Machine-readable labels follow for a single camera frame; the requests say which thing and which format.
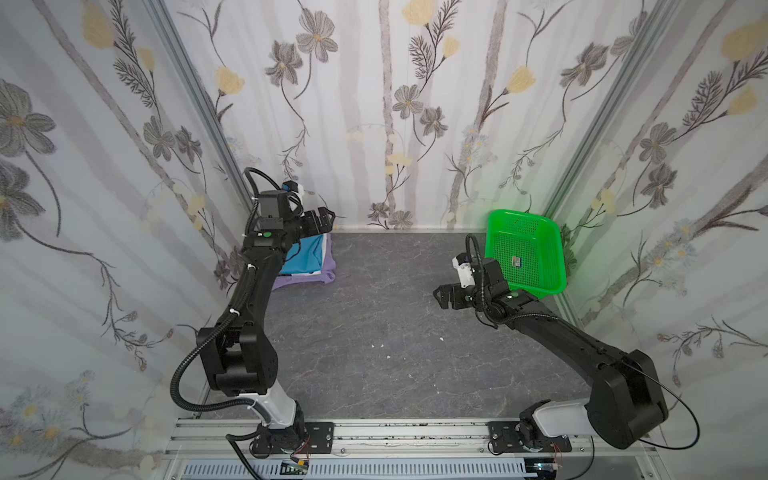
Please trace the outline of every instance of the gray table surface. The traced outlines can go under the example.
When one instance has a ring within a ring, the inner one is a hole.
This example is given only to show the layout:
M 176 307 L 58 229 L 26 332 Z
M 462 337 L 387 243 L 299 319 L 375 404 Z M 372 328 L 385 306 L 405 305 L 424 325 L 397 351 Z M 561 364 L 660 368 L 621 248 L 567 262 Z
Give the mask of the gray table surface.
M 538 400 L 589 395 L 532 339 L 480 325 L 472 310 L 440 309 L 432 291 L 458 281 L 451 258 L 465 250 L 464 237 L 334 233 L 335 282 L 272 293 L 264 328 L 278 380 L 307 418 L 517 416 Z M 225 398 L 211 392 L 208 402 Z M 232 408 L 202 418 L 252 415 Z

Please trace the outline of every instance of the blue cloth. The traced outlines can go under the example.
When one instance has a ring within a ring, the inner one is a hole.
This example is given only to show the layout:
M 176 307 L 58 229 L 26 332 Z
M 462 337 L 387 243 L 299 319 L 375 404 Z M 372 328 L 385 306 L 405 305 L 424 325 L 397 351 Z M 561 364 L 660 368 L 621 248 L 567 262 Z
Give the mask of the blue cloth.
M 321 270 L 323 268 L 324 240 L 325 234 L 299 240 L 298 244 L 294 244 L 288 250 L 286 258 L 290 258 L 290 260 L 283 265 L 280 274 L 293 275 L 294 273 L 312 273 Z

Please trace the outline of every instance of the stack of folded clothing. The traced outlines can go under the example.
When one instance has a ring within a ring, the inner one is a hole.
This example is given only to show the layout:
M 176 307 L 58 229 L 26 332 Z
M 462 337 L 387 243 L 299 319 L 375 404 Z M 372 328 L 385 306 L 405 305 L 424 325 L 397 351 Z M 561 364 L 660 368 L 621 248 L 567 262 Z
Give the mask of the stack of folded clothing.
M 303 238 L 293 245 L 272 290 L 292 283 L 331 283 L 336 278 L 336 262 L 331 255 L 331 236 L 324 233 Z

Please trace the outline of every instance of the floral wallpaper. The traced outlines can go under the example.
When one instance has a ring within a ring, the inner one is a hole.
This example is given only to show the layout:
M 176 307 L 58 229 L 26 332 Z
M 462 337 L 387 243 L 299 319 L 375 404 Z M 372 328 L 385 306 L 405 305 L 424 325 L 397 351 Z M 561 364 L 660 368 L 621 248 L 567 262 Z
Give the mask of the floral wallpaper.
M 245 212 L 141 4 L 0 11 L 5 474 L 149 478 Z M 194 370 L 184 395 L 203 385 Z
M 241 167 L 342 228 L 538 212 L 653 2 L 168 0 Z
M 702 439 L 676 478 L 764 477 L 768 9 L 683 2 L 556 215 L 588 332 L 654 358 Z M 689 443 L 671 397 L 654 441 Z

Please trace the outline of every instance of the basket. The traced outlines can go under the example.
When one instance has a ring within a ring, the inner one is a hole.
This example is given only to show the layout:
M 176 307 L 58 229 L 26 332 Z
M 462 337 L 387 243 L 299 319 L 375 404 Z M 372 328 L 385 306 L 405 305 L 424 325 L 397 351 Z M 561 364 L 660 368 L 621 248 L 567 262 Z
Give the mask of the basket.
M 560 227 L 547 217 L 492 211 L 485 255 L 498 260 L 510 290 L 523 289 L 540 299 L 565 290 Z

